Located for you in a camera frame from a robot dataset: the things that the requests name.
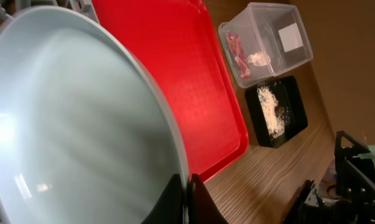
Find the light blue plate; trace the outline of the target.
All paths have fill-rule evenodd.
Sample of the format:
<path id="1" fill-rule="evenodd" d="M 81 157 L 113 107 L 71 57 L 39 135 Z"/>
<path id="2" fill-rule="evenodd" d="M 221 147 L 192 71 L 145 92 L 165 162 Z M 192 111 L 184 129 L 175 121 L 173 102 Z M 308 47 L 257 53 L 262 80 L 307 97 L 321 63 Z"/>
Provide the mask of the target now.
<path id="1" fill-rule="evenodd" d="M 0 222 L 142 223 L 189 169 L 148 69 L 98 23 L 36 6 L 0 26 Z"/>

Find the red serving tray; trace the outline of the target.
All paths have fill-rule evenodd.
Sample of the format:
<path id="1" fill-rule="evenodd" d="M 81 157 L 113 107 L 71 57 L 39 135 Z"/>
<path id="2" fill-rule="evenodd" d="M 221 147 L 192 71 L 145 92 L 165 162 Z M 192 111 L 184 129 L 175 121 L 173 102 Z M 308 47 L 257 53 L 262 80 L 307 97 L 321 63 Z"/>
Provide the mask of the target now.
<path id="1" fill-rule="evenodd" d="M 93 7 L 160 86 L 192 174 L 209 180 L 246 152 L 247 127 L 204 2 L 94 0 Z"/>

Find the clear plastic bin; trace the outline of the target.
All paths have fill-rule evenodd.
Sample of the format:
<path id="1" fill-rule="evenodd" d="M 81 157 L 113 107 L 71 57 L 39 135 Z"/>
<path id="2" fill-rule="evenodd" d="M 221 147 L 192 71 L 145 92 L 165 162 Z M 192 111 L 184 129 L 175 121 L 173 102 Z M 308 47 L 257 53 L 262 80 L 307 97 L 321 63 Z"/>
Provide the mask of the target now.
<path id="1" fill-rule="evenodd" d="M 250 54 L 265 52 L 271 63 L 257 67 L 247 61 L 252 77 L 242 80 L 240 68 L 229 48 L 227 32 L 240 36 L 246 59 Z M 241 88 L 277 77 L 313 59 L 299 10 L 291 4 L 250 2 L 232 20 L 221 23 L 218 33 L 234 78 Z"/>

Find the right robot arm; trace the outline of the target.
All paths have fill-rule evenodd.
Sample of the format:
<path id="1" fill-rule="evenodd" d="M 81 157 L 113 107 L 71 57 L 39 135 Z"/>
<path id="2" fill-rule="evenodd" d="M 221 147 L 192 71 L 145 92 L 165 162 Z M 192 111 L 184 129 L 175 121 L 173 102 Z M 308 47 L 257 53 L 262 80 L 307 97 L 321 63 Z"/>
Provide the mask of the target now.
<path id="1" fill-rule="evenodd" d="M 361 154 L 370 150 L 345 131 L 336 133 L 336 199 L 325 202 L 306 180 L 284 223 L 375 223 L 375 166 Z"/>

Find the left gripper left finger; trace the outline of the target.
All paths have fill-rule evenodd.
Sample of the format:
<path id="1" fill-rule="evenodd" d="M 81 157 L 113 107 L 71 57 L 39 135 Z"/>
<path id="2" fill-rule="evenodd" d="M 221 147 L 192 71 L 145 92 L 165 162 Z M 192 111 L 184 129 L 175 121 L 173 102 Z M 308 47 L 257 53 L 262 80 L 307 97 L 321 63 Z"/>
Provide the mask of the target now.
<path id="1" fill-rule="evenodd" d="M 179 174 L 174 174 L 142 224 L 183 223 L 183 187 Z"/>

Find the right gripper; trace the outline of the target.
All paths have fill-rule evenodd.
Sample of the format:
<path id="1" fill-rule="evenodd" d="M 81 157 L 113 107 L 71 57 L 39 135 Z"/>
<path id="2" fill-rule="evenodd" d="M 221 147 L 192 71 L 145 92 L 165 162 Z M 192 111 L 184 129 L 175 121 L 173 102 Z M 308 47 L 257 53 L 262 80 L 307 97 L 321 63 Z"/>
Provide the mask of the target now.
<path id="1" fill-rule="evenodd" d="M 351 143 L 342 146 L 342 139 Z M 352 202 L 375 201 L 375 166 L 367 145 L 345 131 L 336 132 L 335 141 L 336 194 Z"/>

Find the grey dishwasher rack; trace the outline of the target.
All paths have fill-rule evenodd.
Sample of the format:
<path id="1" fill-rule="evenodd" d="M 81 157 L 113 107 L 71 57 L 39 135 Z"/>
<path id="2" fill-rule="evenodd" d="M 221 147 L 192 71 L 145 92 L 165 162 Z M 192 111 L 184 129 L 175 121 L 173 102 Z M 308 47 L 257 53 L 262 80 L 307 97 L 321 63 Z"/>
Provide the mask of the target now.
<path id="1" fill-rule="evenodd" d="M 64 7 L 99 23 L 92 0 L 0 0 L 0 25 L 16 12 L 36 6 Z"/>

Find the white napkin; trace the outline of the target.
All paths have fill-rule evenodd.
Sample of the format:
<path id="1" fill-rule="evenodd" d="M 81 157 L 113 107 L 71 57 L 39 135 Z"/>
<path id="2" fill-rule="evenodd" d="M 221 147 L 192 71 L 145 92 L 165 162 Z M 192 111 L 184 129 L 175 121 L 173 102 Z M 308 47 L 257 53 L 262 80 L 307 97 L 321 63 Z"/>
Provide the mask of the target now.
<path id="1" fill-rule="evenodd" d="M 247 56 L 247 61 L 254 66 L 263 67 L 271 63 L 270 56 L 265 52 L 256 52 Z"/>

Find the food scraps and rice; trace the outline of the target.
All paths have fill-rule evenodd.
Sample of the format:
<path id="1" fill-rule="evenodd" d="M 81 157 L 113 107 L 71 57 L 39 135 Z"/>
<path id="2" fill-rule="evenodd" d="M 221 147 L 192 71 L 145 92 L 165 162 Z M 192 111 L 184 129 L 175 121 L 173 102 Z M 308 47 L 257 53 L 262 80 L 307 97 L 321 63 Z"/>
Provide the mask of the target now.
<path id="1" fill-rule="evenodd" d="M 287 127 L 291 123 L 289 106 L 282 93 L 281 81 L 275 81 L 268 85 L 257 88 L 257 96 L 264 115 L 264 120 L 271 140 L 277 139 L 285 134 Z"/>

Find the red snack wrapper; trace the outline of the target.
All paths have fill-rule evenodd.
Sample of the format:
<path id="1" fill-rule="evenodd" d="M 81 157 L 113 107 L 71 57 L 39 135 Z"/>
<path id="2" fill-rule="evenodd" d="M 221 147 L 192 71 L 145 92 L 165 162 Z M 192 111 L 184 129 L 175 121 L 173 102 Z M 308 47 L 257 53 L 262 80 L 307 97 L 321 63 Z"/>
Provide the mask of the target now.
<path id="1" fill-rule="evenodd" d="M 246 60 L 241 38 L 238 34 L 227 32 L 229 48 L 234 55 L 234 59 L 240 68 L 241 79 L 248 80 L 252 77 L 248 62 Z"/>

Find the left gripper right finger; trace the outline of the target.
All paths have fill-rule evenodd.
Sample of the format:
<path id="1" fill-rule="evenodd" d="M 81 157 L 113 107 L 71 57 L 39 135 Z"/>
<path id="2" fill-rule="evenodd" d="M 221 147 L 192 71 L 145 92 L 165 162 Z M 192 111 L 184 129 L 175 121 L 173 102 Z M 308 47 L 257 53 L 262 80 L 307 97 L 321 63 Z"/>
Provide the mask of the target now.
<path id="1" fill-rule="evenodd" d="M 189 224 L 228 224 L 198 174 L 188 184 L 187 206 Z"/>

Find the black waste tray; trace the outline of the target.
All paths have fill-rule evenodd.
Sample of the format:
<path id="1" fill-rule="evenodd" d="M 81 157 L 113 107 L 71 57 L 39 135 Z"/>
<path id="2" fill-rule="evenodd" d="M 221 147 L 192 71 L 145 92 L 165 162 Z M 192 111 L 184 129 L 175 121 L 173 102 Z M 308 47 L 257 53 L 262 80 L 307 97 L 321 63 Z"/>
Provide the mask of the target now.
<path id="1" fill-rule="evenodd" d="M 275 81 L 281 81 L 281 84 L 284 85 L 282 88 L 282 93 L 285 95 L 285 100 L 282 100 L 281 102 L 286 102 L 289 106 L 291 123 L 287 127 L 285 134 L 277 139 L 271 140 L 256 90 L 262 85 L 268 85 L 274 83 Z M 298 84 L 293 76 L 258 83 L 257 85 L 248 88 L 245 91 L 244 96 L 256 133 L 256 139 L 260 146 L 279 148 L 308 126 L 307 115 L 300 96 Z"/>

